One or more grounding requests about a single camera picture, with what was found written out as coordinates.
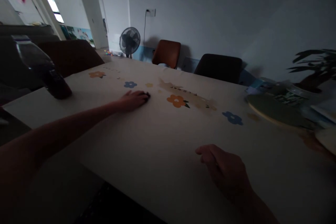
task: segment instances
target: brown chair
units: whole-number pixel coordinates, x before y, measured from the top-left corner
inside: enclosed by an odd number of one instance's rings
[[[152,63],[156,65],[164,63],[170,68],[175,69],[179,60],[180,50],[181,43],[169,40],[160,40],[154,52]]]
[[[64,78],[104,64],[86,40],[45,42],[38,46],[52,59],[56,71]]]

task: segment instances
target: dark liquid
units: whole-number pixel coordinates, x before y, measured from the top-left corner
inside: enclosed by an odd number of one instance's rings
[[[62,100],[68,98],[72,94],[68,84],[54,68],[45,65],[37,65],[30,69],[44,83],[46,89],[56,99]]]

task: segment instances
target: black chair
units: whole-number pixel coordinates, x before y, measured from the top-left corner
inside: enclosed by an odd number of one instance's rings
[[[243,61],[240,58],[204,54],[194,74],[238,84]]]

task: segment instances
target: wall outlet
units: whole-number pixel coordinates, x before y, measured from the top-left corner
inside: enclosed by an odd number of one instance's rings
[[[147,10],[149,10],[149,12],[147,12],[147,16],[155,17],[155,10],[156,9],[147,9]]]

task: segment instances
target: orange flower print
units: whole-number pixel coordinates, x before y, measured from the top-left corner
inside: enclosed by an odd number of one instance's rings
[[[89,73],[90,75],[90,78],[96,78],[96,77],[99,77],[99,78],[103,78],[103,76],[106,76],[104,72],[93,72],[93,73]]]
[[[186,107],[190,108],[186,104],[186,102],[188,102],[188,101],[184,101],[182,96],[175,96],[175,95],[172,94],[170,97],[167,98],[167,101],[172,103],[174,105],[174,107],[176,107],[176,108],[180,108],[181,106],[186,106]]]

